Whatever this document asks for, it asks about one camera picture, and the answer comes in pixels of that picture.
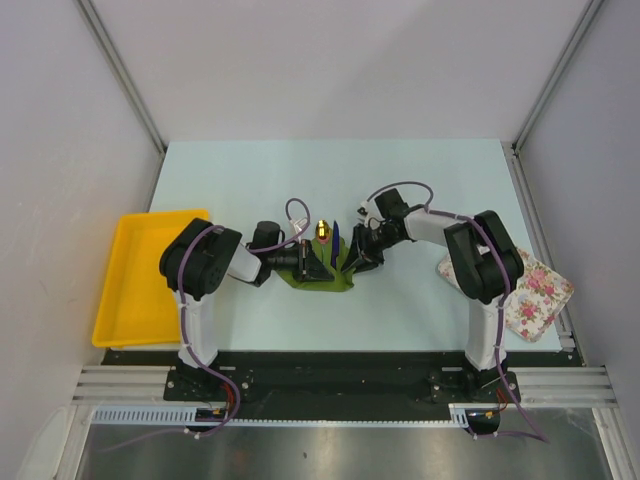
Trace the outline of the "green paper napkin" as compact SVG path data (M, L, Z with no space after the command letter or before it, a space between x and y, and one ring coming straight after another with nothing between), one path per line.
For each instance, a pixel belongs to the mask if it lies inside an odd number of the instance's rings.
M342 270L349 253L345 240L340 237L338 240L338 253L333 256L334 244L329 241L321 244L318 240L308 240L309 250L313 253L312 260L318 260L319 266L323 270L316 271L315 274L293 273L291 271L278 271L277 275L290 287L298 290L343 293L354 287L353 277L355 269Z

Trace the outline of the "iridescent blue knife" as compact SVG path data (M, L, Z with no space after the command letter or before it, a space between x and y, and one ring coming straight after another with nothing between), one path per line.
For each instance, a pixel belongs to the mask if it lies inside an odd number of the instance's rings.
M330 265L335 271L339 271L338 260L341 253L341 236L339 225L336 221L333 222L332 236L331 236L331 254Z

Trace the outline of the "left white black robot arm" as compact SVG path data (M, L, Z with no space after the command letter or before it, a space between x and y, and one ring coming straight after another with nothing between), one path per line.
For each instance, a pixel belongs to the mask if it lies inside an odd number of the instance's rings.
M185 385L202 400L214 397L221 387L220 374L208 366L218 355L214 294L226 277L256 287L273 272L289 274L299 283L323 284L335 279L309 240L286 243L275 222L259 222L247 246L241 238L236 230L196 218L171 242L159 262L180 316L179 358L192 368Z

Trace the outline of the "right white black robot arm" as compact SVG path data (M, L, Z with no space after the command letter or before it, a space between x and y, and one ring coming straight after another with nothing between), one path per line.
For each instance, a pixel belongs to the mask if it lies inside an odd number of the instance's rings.
M465 357L473 369L461 376L461 388L469 399L484 401L498 385L491 370L504 369L506 301L524 275L523 260L496 212L469 217L435 210L428 202L411 206L397 190L400 185L375 191L361 205L342 269L375 269L384 263L385 250L404 241L446 248L457 285L469 301Z

